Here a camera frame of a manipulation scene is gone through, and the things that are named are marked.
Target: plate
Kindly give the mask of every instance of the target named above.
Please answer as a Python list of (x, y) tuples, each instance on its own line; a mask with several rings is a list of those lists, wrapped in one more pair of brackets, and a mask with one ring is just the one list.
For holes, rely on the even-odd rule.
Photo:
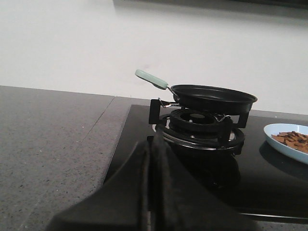
[(271, 135), (278, 135), (279, 132), (296, 131), (308, 135), (308, 127), (297, 124), (269, 124), (264, 127), (266, 141), (276, 149), (278, 152), (302, 163), (308, 164), (308, 154), (290, 148), (271, 137)]

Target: white wall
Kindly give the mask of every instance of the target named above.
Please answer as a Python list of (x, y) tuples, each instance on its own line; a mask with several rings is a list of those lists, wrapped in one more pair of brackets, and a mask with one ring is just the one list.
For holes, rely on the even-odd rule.
[(171, 100), (137, 68), (170, 85), (251, 93), (254, 109), (308, 114), (308, 11), (219, 0), (0, 1), (0, 85)]

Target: black frying pan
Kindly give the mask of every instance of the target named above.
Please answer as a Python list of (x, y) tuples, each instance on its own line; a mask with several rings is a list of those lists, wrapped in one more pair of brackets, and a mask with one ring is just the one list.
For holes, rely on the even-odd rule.
[(175, 102), (198, 111), (240, 115), (249, 113), (252, 104), (257, 101), (255, 96), (237, 90), (200, 85), (174, 85), (170, 88), (165, 81), (141, 70), (137, 70), (135, 75), (160, 89), (168, 88)]

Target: pan handle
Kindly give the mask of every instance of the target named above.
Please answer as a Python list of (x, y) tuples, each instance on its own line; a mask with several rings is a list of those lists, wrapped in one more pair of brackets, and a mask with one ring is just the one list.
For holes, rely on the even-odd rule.
[(166, 81), (152, 76), (142, 70), (136, 70), (135, 75), (145, 81), (152, 83), (155, 87), (159, 89), (166, 90), (168, 88), (168, 83)]

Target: speckled quartz countertop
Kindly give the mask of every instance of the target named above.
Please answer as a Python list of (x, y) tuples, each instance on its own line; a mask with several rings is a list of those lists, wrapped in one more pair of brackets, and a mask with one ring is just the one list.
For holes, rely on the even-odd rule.
[(99, 188), (132, 104), (150, 101), (0, 86), (0, 230), (42, 231)]

